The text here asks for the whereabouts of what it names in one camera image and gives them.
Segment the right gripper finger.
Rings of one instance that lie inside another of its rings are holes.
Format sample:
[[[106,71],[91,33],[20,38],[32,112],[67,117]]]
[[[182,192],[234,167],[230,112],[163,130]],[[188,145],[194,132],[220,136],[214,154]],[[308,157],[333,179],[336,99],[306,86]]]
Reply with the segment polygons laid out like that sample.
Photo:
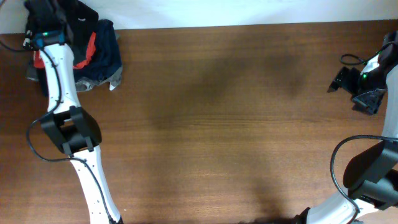
[[[386,91],[386,89],[375,89],[353,96],[351,98],[354,103],[352,110],[364,114],[377,114]]]
[[[343,67],[336,75],[336,77],[330,83],[327,92],[332,93],[342,88],[349,92],[348,90],[348,77],[349,77],[349,68]]]

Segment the black t-shirt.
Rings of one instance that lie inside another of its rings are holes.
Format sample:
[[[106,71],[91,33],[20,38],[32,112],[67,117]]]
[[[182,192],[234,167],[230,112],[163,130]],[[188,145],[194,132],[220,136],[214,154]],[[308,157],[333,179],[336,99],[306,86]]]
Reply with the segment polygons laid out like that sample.
[[[95,32],[99,20],[98,13],[78,0],[49,0],[58,1],[67,17],[67,43],[71,49],[73,46],[82,47],[89,41]]]

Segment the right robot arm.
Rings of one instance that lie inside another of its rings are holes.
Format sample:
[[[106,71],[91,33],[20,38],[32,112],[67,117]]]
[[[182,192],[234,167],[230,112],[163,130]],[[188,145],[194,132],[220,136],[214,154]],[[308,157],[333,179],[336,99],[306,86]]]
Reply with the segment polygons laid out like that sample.
[[[379,136],[350,136],[336,145],[330,175],[337,192],[322,204],[306,208],[292,223],[359,223],[364,215],[397,206],[397,32],[385,35],[382,47],[370,58],[342,64],[328,91],[344,89],[351,94],[353,109],[368,115],[376,114],[386,97],[384,127]],[[372,139],[377,144],[349,161],[343,185],[339,185],[336,154],[342,145],[357,139]]]

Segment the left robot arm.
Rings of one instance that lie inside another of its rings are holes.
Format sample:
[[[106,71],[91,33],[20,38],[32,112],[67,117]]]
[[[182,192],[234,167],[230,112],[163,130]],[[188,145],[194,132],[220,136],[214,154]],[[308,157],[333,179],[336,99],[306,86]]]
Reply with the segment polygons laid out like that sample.
[[[73,76],[73,32],[58,1],[26,1],[37,26],[32,45],[44,62],[49,105],[34,120],[74,167],[88,206],[91,223],[122,223],[101,164],[101,131],[80,104]]]

